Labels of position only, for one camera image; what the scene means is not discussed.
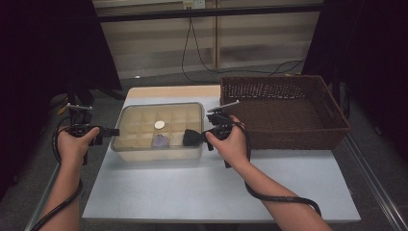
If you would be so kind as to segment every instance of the forearm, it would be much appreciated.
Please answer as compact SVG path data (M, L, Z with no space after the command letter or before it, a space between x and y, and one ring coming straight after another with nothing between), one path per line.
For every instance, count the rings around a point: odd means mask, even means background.
M243 180L257 193L270 196L297 196L250 163L233 166ZM309 205L262 201L283 230L330 230Z
M81 169L62 165L45 206L43 216L70 198L78 190ZM40 230L79 230L79 199L53 216Z

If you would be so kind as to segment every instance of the purple object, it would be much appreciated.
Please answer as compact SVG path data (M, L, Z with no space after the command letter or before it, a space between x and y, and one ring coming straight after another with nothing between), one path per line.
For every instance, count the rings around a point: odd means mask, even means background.
M167 147L168 146L168 138L163 136L162 134L157 135L153 139L153 146L154 147Z

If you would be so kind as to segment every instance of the white table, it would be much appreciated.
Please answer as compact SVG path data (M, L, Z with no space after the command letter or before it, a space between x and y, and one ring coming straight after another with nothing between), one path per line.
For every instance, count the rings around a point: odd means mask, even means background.
M200 102L217 106L219 86L132 89L129 105ZM204 121L204 129L212 127ZM251 162L299 196L313 199L328 222L360 220L342 173L329 150L258 150ZM249 223L273 222L225 168L217 151L203 145L198 160L126 163L109 147L83 218L89 221Z

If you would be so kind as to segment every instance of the wicker basket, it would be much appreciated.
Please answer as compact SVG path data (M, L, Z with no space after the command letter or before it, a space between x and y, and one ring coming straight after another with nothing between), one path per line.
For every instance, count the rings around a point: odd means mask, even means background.
M349 132L319 76L224 77L221 105L245 124L253 149L334 149Z

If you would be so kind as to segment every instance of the black curtain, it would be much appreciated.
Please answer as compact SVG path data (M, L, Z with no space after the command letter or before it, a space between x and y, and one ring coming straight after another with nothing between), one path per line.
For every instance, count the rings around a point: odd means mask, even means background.
M0 76L2 198L30 159L54 96L72 79L88 89L121 85L91 0L2 1Z

